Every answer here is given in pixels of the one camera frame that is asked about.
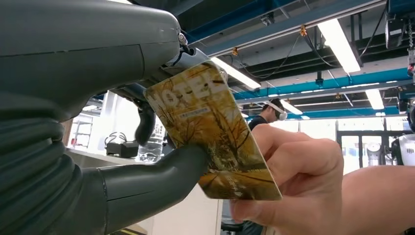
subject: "card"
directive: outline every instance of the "card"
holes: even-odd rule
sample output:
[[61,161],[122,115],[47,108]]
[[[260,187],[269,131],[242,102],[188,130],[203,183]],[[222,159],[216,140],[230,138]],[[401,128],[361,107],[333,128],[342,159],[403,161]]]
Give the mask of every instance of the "card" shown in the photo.
[[213,62],[166,79],[144,95],[176,147],[199,144],[212,157],[208,173],[199,181],[209,198],[281,199],[251,131]]

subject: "finger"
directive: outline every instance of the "finger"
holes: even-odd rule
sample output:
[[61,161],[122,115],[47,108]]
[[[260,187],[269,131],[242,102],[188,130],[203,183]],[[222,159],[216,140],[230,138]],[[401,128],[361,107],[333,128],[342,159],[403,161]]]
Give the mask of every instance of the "finger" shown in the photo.
[[286,142],[267,161],[276,183],[284,184],[298,173],[323,175],[334,168],[343,170],[339,145],[331,140]]
[[284,197],[282,201],[244,201],[231,203],[231,215],[234,220],[249,220],[265,226],[287,226],[299,216],[305,216],[307,205],[293,197]]
[[256,126],[252,130],[252,135],[266,161],[284,143],[312,140],[304,133],[284,131],[268,124]]

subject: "white vr headset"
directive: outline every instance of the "white vr headset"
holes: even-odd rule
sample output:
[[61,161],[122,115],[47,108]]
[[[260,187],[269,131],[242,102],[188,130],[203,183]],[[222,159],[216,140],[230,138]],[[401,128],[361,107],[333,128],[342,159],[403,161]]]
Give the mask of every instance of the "white vr headset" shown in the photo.
[[273,104],[273,103],[271,103],[270,101],[268,101],[268,102],[267,102],[267,104],[268,104],[269,106],[271,106],[273,109],[275,109],[276,111],[278,111],[278,112],[280,113],[280,114],[279,114],[279,119],[278,119],[278,120],[280,120],[280,121],[284,121],[284,120],[286,120],[286,119],[287,119],[288,114],[287,114],[287,112],[286,112],[286,111],[284,111],[284,110],[280,109],[278,106],[274,105],[274,104]]

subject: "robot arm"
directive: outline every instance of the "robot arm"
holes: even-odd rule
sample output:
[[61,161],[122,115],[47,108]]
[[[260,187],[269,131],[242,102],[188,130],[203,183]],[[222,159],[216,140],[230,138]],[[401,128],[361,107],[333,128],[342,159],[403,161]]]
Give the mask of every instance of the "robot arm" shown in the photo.
[[115,89],[150,123],[136,134],[146,142],[155,116],[144,78],[163,64],[180,72],[207,59],[187,50],[177,60],[179,33],[174,16],[146,7],[0,1],[1,234],[104,235],[187,196],[207,169],[203,149],[177,149],[155,165],[80,169],[64,154],[59,124]]

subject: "blue ceiling beam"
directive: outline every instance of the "blue ceiling beam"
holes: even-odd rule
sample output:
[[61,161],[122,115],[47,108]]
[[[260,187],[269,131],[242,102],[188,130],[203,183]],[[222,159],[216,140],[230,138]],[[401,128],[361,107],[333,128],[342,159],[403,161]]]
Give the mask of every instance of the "blue ceiling beam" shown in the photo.
[[308,27],[316,26],[320,22],[351,15],[356,13],[357,10],[370,9],[385,4],[385,2],[385,0],[337,0],[332,4],[291,17],[281,23],[274,23],[226,42],[207,47],[203,52],[209,57],[227,54],[234,47],[242,49],[290,33],[299,32],[302,24]]
[[302,119],[301,116],[307,116],[311,119],[331,119],[331,118],[346,118],[346,117],[367,117],[375,116],[376,113],[385,113],[385,115],[398,115],[399,111],[395,106],[385,107],[383,110],[374,110],[372,108],[350,108],[337,110],[320,110],[304,112],[302,115],[288,114],[288,119]]
[[320,89],[339,89],[341,87],[347,87],[351,85],[364,85],[371,83],[385,83],[390,81],[404,81],[410,79],[407,74],[407,68],[401,68],[396,70],[387,70],[381,72],[367,73],[354,75],[351,77],[352,83],[350,83],[349,77],[340,77],[334,79],[325,79],[321,87],[316,85],[315,82],[299,83],[294,85],[287,85],[281,87],[270,87],[259,89],[256,91],[239,92],[234,93],[233,96],[236,100],[252,99],[258,97],[268,97],[271,94],[291,94],[301,93],[308,91],[315,91]]
[[295,0],[255,0],[202,26],[187,31],[189,44],[198,42],[227,28],[262,16]]

